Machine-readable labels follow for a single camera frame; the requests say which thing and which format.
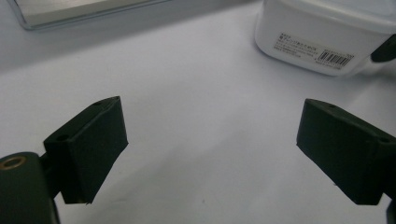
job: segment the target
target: black object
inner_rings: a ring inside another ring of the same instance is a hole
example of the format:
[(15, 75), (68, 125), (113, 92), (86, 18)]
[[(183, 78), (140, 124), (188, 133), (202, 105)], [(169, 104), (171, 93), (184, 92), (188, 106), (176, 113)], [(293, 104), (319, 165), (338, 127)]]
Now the black object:
[(378, 204), (383, 192), (395, 199), (396, 138), (366, 121), (307, 99), (297, 146), (354, 203)]
[(92, 203), (128, 145), (120, 97), (90, 105), (44, 141), (41, 158), (22, 152), (0, 160), (0, 223), (59, 223), (53, 198)]
[(396, 35), (391, 36), (371, 55), (375, 63), (385, 63), (396, 59)]

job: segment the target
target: white container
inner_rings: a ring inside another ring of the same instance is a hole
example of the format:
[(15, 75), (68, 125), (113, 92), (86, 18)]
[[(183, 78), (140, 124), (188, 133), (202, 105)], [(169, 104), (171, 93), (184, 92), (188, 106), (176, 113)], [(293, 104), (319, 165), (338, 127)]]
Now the white container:
[(395, 34), (396, 0), (264, 0), (255, 38), (279, 60), (347, 76), (396, 58)]

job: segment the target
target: label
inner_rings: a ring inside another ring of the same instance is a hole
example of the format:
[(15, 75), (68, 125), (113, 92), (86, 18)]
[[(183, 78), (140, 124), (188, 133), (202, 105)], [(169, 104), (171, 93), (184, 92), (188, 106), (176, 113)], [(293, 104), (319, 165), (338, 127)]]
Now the label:
[(300, 60), (341, 70), (355, 56), (340, 50), (326, 48), (296, 36), (281, 34), (274, 49), (287, 53)]

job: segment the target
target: white tabletop surface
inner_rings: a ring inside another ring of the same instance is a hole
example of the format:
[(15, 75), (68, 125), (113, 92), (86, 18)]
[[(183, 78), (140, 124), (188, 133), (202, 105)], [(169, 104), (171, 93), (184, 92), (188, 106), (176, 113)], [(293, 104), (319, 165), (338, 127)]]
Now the white tabletop surface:
[(396, 134), (395, 63), (326, 77), (268, 57), (261, 0), (174, 0), (57, 29), (23, 30), (0, 2), (0, 157), (119, 95), (130, 145), (93, 204), (63, 224), (381, 224), (297, 148), (305, 98)]

